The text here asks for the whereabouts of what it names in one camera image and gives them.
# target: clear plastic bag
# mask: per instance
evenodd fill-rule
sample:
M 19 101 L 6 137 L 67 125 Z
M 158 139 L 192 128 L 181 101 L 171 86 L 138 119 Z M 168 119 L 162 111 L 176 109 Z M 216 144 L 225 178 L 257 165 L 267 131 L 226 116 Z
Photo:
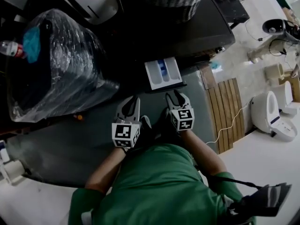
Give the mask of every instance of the clear plastic bag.
M 117 83 L 102 76 L 105 51 L 90 30 L 57 9 L 38 15 L 26 30 L 35 26 L 40 28 L 38 60 L 7 62 L 7 101 L 13 121 L 38 122 L 77 113 L 118 91 Z

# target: white machine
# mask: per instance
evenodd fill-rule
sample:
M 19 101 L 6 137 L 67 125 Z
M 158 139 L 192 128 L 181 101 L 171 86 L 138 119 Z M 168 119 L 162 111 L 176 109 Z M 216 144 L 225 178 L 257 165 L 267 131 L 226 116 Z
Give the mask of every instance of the white machine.
M 280 118 L 276 96 L 272 91 L 252 99 L 251 118 L 258 129 L 286 142 L 292 141 L 298 133 L 291 121 Z
M 300 103 L 293 102 L 292 88 L 289 81 L 276 87 L 272 87 L 278 107 L 284 112 L 291 115 L 296 115 L 300 109 Z
M 118 11 L 116 0 L 65 0 L 88 22 L 98 25 L 113 17 Z

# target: black strap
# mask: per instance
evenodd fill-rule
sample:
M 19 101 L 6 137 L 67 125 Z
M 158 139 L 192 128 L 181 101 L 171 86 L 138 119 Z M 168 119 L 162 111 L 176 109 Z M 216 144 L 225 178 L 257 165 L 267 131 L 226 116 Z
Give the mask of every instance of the black strap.
M 211 175 L 208 175 L 208 176 L 206 176 L 206 177 L 207 177 L 207 179 L 210 179 L 210 180 L 219 180 L 219 181 L 227 181 L 227 182 L 236 182 L 236 183 L 243 184 L 243 185 L 246 185 L 246 186 L 251 187 L 251 188 L 256 188 L 257 190 L 259 190 L 259 189 L 262 188 L 262 187 L 260 187 L 260 186 L 255 185 L 255 184 L 252 183 L 252 182 L 243 182 L 243 181 L 239 181 L 239 180 L 235 180 L 235 179 L 231 179 L 231 178 L 222 178 L 222 177 L 211 176 Z

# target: blue cloth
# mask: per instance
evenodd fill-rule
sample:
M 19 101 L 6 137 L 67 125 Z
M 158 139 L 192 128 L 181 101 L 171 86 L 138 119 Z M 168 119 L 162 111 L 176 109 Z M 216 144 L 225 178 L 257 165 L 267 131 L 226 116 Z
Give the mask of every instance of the blue cloth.
M 39 27 L 33 27 L 24 34 L 23 50 L 27 54 L 27 61 L 29 63 L 34 63 L 38 60 L 38 56 L 41 51 L 39 34 Z
M 216 61 L 211 61 L 210 62 L 210 67 L 211 67 L 211 69 L 217 69 L 217 68 L 220 67 L 220 64 Z

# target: white toilet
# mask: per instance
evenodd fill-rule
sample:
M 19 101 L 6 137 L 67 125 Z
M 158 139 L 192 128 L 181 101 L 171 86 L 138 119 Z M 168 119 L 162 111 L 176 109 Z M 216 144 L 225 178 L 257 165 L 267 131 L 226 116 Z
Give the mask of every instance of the white toilet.
M 296 115 L 300 109 L 300 103 L 293 102 L 292 87 L 289 81 L 284 84 L 272 87 L 271 91 L 274 92 L 278 107 L 284 112 L 291 115 Z
M 251 119 L 253 124 L 265 133 L 276 133 L 275 138 L 292 141 L 297 135 L 297 128 L 279 115 L 276 96 L 272 91 L 255 96 L 251 101 Z

